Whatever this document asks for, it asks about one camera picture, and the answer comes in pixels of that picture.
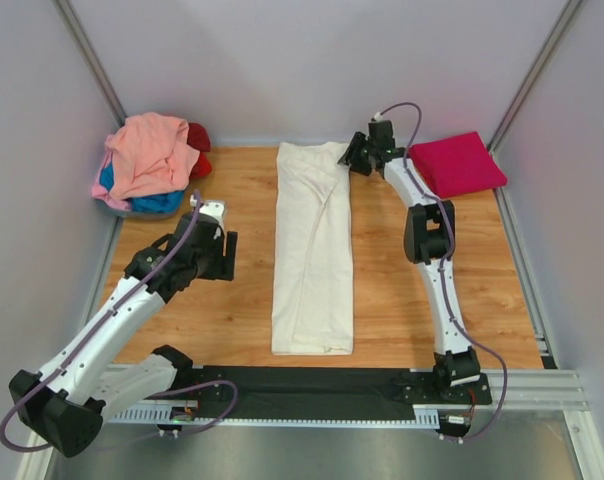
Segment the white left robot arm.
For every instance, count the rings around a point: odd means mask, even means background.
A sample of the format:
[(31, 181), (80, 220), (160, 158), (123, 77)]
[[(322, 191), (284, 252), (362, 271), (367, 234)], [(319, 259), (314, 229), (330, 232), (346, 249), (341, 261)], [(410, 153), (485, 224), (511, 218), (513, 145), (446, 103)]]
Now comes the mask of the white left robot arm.
[(164, 345), (140, 364), (107, 374), (131, 337), (192, 281), (234, 277), (238, 235), (205, 215), (184, 215), (172, 233), (138, 251), (108, 300), (77, 336), (37, 372), (18, 371), (14, 402), (0, 425), (16, 452), (83, 452), (103, 424), (145, 399), (181, 401), (200, 390), (192, 360)]

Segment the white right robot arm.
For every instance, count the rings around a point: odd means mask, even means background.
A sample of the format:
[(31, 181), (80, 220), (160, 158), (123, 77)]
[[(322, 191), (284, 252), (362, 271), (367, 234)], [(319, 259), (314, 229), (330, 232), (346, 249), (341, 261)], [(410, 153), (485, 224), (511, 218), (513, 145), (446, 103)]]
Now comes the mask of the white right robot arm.
[(403, 249), (424, 282), (434, 327), (432, 390), (440, 401), (455, 403), (481, 376), (453, 279), (455, 208), (429, 189), (391, 135), (355, 133), (338, 162), (361, 175), (379, 172), (407, 208)]

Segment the white t shirt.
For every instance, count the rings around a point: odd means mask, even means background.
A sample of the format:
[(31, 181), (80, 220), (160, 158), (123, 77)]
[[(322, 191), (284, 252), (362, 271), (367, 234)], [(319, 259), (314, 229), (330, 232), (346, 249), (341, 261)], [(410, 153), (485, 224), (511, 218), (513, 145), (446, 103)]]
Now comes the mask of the white t shirt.
[(354, 346), (350, 178), (342, 143), (283, 142), (277, 157), (271, 351), (349, 355)]

